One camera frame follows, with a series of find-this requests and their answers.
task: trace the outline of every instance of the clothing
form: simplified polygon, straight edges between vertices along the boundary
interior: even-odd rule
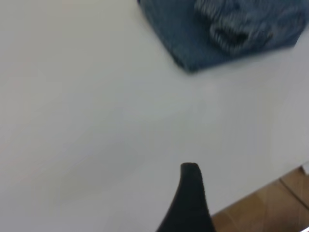
[[[188,72],[296,44],[308,0],[139,0],[175,62]]]
[[[181,165],[177,192],[157,232],[215,232],[205,200],[202,174],[196,163]]]

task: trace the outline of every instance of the blue jeans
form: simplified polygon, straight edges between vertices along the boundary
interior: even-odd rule
[[[139,0],[175,62],[188,72],[296,44],[301,0]]]

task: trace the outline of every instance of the white surface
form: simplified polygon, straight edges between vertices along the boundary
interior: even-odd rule
[[[309,232],[309,227],[307,229],[304,229],[302,232]]]
[[[189,76],[135,0],[0,10],[2,232],[153,232],[182,162],[214,213],[308,160],[308,35]]]
[[[309,175],[309,162],[303,164],[303,170],[305,172],[306,175]]]

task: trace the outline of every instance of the black object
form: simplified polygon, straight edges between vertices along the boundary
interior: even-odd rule
[[[196,163],[183,163],[174,200],[157,232],[215,231],[205,199],[202,173]]]

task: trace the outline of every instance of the wooden floor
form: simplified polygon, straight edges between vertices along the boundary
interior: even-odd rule
[[[301,232],[309,227],[309,176],[301,169],[213,216],[217,232]]]

